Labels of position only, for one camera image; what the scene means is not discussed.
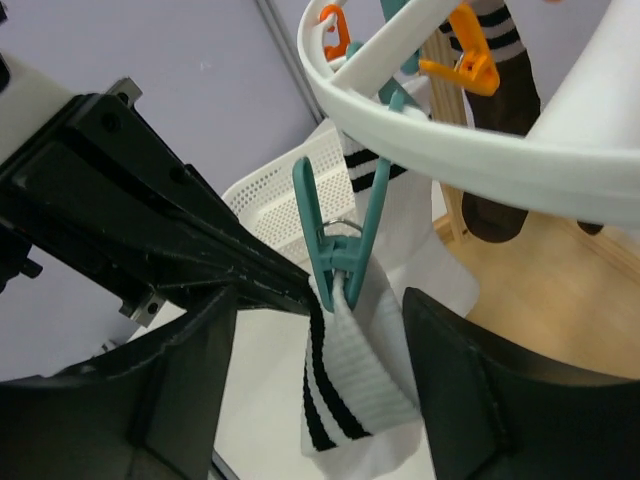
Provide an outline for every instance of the perforated basket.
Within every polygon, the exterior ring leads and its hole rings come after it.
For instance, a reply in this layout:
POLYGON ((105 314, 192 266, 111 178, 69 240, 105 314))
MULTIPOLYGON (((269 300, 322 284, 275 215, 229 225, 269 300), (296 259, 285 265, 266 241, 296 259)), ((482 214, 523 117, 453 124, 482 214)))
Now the perforated basket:
MULTIPOLYGON (((334 129, 323 133, 265 165, 229 188, 222 198, 253 235, 281 255, 300 265, 309 255, 293 191, 291 170, 309 157, 315 174, 322 218, 357 221, 353 191, 334 129)), ((353 231, 332 225, 329 234, 353 231)))

